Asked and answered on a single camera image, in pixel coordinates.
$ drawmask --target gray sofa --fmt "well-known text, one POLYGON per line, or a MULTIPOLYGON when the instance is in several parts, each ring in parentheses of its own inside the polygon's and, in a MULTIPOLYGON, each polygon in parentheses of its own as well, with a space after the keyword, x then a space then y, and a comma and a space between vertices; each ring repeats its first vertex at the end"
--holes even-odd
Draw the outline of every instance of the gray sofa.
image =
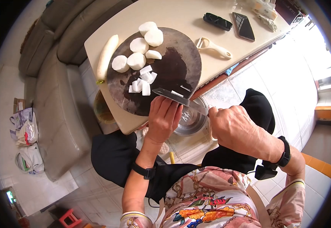
POLYGON ((25 100, 39 128, 45 172, 58 180, 90 153, 100 128, 78 66, 87 58, 86 39, 131 0, 55 0, 37 20, 19 61, 26 75, 25 100))

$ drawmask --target black pants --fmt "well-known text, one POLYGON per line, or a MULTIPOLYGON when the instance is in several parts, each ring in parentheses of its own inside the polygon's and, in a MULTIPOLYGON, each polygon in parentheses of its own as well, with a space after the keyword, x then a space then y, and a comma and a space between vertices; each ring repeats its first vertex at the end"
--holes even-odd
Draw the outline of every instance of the black pants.
MULTIPOLYGON (((272 107, 267 98, 253 89, 246 91, 240 104, 250 118, 270 134, 275 128, 272 107)), ((104 179, 124 187, 131 171, 131 164, 136 160, 139 150, 136 149, 136 134, 124 135, 120 130, 108 135, 97 135, 93 138, 91 160, 95 171, 104 179)), ((216 166, 247 173, 254 169, 257 159, 237 153, 223 146, 206 153, 202 167, 216 166)), ((156 158, 156 175, 149 181, 146 197, 159 202, 165 193, 182 176, 199 168, 193 164, 166 164, 159 156, 156 158)))

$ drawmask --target orange flower print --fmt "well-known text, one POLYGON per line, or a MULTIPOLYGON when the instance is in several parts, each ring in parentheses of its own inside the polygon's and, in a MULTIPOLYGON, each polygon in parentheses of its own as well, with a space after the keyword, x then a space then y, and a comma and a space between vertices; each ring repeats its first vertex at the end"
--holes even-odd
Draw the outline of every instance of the orange flower print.
POLYGON ((235 210, 229 207, 224 207, 222 209, 212 209, 209 212, 206 212, 205 217, 202 218, 202 221, 204 222, 214 221, 215 219, 219 219, 221 217, 233 216, 234 213, 235 210))
POLYGON ((192 210, 180 210, 179 214, 183 218, 189 217, 190 219, 200 219, 202 216, 205 215, 205 213, 202 210, 199 209, 192 209, 192 210))

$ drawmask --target smartphone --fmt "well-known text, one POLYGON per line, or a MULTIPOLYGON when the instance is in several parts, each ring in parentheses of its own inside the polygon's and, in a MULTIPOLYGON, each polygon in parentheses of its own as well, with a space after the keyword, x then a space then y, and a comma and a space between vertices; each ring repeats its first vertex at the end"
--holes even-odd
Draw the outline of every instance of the smartphone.
POLYGON ((230 31, 230 29, 233 27, 233 24, 230 21, 227 21, 222 17, 216 16, 212 13, 206 13, 203 16, 203 20, 225 31, 230 31))
POLYGON ((241 38, 255 41, 254 33, 247 16, 233 12, 236 29, 241 38))

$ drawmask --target hand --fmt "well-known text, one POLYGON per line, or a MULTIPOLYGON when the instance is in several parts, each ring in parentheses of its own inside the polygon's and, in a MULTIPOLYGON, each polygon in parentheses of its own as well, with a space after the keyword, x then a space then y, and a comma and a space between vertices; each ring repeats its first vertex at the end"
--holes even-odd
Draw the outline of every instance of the hand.
POLYGON ((250 119, 242 106, 227 109, 212 107, 209 109, 209 117, 212 135, 224 147, 250 155, 260 141, 260 127, 250 119))
POLYGON ((163 144, 178 127, 183 106, 163 96, 157 96, 150 104, 149 131, 145 138, 154 144, 163 144))

